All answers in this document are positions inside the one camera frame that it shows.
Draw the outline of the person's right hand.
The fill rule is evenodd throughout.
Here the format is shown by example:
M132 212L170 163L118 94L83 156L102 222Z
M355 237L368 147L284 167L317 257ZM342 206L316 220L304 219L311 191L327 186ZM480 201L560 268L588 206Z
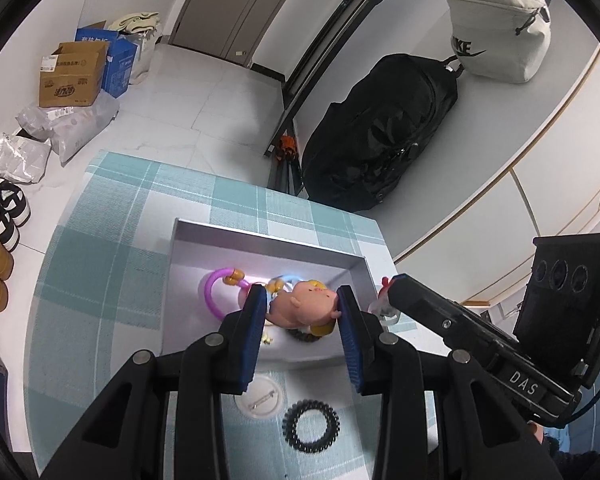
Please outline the person's right hand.
M544 441L544 428L536 422L527 422L527 426L535 436L535 439L539 441L539 444L542 444Z

